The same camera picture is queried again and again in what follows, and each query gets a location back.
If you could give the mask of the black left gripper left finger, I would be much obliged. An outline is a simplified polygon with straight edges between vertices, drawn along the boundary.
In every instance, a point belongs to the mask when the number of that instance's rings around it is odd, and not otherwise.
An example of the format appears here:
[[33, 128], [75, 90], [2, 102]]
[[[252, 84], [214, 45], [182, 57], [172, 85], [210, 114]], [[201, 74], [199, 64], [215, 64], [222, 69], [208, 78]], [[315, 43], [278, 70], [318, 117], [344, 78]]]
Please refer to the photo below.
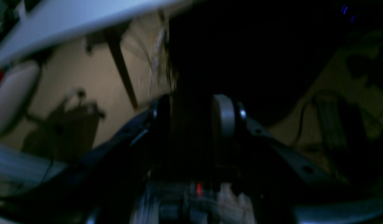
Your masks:
[[21, 224], [128, 224], [147, 172], [170, 132], [170, 96], [49, 181], [0, 197], [0, 217]]

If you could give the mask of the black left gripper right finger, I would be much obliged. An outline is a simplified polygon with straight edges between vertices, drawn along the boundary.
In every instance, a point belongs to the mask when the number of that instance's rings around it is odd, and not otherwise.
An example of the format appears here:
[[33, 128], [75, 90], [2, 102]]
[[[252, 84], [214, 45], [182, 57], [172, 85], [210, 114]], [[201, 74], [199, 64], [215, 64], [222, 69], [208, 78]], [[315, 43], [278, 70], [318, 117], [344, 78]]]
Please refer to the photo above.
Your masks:
[[241, 102], [212, 97], [214, 157], [240, 175], [258, 224], [381, 224], [383, 197], [336, 181], [275, 140]]

